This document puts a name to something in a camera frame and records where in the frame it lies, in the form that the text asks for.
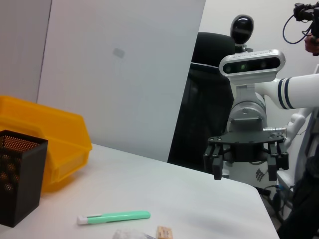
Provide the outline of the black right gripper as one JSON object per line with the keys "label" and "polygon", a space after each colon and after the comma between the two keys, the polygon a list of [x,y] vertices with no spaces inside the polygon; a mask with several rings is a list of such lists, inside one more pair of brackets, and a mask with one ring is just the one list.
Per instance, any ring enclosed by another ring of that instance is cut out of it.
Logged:
{"label": "black right gripper", "polygon": [[285,137],[279,133],[226,133],[208,139],[203,155],[204,172],[222,179],[223,161],[266,161],[269,181],[277,180],[277,171],[289,169]]}

